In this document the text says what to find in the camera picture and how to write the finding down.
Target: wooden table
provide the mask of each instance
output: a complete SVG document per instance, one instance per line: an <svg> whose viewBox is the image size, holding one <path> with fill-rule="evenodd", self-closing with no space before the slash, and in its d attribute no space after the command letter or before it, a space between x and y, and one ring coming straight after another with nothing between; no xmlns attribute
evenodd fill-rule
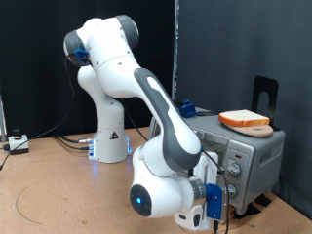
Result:
<svg viewBox="0 0 312 234"><path fill-rule="evenodd" d="M147 136L148 128L142 131ZM136 130L126 133L132 149L144 143ZM5 156L2 151L1 163ZM30 153L10 156L0 172L0 233L183 234L173 216L143 218L133 210L128 195L132 182L132 157L103 164L53 138L35 139ZM275 195L267 196L272 200L267 208L256 205L260 214L232 219L229 233L312 233L311 220Z"/></svg>

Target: black wall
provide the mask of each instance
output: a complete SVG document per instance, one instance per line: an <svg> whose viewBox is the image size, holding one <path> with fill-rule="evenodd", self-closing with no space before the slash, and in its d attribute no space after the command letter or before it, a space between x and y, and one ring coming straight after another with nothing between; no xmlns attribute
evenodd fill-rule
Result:
<svg viewBox="0 0 312 234"><path fill-rule="evenodd" d="M64 36L91 18L128 15L139 30L134 54L171 91L175 1L70 0L2 1L0 10L0 75L9 135L20 127L28 137L49 130L65 114L71 97L64 69ZM95 105L67 63L75 90L69 116L57 129L73 135L96 131ZM126 100L135 123L149 126L151 114L138 98ZM126 128L132 128L126 117Z"/></svg>
<svg viewBox="0 0 312 234"><path fill-rule="evenodd" d="M274 192L312 218L312 2L180 0L177 99L217 112L251 109L254 77L279 82L286 133Z"/></svg>

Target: toast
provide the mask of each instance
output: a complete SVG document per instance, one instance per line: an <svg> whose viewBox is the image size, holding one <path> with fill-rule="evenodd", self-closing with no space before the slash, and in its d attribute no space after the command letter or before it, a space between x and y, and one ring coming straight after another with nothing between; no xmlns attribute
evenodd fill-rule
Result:
<svg viewBox="0 0 312 234"><path fill-rule="evenodd" d="M268 125L270 119L249 110L226 111L218 114L218 120L233 127Z"/></svg>

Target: toaster oven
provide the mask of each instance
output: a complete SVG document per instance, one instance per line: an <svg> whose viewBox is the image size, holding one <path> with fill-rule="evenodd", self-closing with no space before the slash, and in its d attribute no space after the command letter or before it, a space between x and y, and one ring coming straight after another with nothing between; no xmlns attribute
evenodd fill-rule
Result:
<svg viewBox="0 0 312 234"><path fill-rule="evenodd" d="M197 134L206 151L218 155L218 163L225 169L230 205L242 215L250 202L265 191L270 191L279 179L285 133L274 131L272 136L246 136L227 128L217 115L193 116L185 122ZM152 118L148 133L153 138L160 133ZM224 187L219 176L217 184Z"/></svg>

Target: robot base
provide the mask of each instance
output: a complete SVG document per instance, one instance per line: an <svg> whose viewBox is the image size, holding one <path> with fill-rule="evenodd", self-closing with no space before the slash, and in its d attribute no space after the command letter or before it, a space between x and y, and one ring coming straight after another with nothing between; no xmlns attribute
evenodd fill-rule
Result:
<svg viewBox="0 0 312 234"><path fill-rule="evenodd" d="M89 159L102 163L117 163L128 156L128 141L124 128L107 130L97 128L94 141L89 145Z"/></svg>

